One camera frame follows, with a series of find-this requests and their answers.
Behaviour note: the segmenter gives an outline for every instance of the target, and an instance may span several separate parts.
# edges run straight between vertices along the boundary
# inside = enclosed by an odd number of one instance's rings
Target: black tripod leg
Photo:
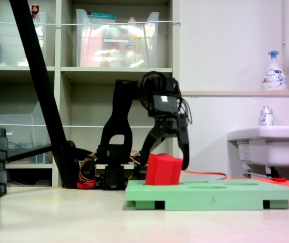
[[[67,143],[58,108],[52,92],[39,39],[29,11],[27,0],[10,0],[17,28],[28,60],[33,84],[40,102],[49,137],[54,147],[55,162],[65,188],[76,188],[79,164],[74,148]]]

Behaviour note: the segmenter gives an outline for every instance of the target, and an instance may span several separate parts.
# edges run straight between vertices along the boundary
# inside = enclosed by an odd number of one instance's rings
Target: floor
[[[125,192],[8,188],[0,243],[289,242],[289,210],[135,211]]]

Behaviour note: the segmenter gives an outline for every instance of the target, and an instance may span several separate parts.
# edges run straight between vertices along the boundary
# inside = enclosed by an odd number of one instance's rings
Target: clear plastic container
[[[90,24],[86,11],[76,15],[77,24]],[[151,13],[147,21],[158,18]],[[158,23],[77,25],[77,66],[157,67],[157,43]]]
[[[8,155],[50,144],[39,102],[32,114],[0,115],[0,127],[6,129]],[[52,153],[39,154],[16,161],[16,163],[50,164],[52,163]]]
[[[35,30],[47,66],[54,66],[55,26],[47,13],[38,13]],[[28,66],[23,44],[15,24],[0,24],[0,66]]]

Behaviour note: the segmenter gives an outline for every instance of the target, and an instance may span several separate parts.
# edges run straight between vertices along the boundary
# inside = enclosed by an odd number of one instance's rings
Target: blue pump
[[[271,59],[276,59],[276,56],[280,54],[279,51],[270,51],[268,55],[271,56]]]

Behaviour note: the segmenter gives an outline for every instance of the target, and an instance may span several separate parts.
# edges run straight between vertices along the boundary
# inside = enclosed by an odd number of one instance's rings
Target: white sink
[[[289,167],[289,126],[236,130],[228,133],[227,139],[237,142],[244,163]]]

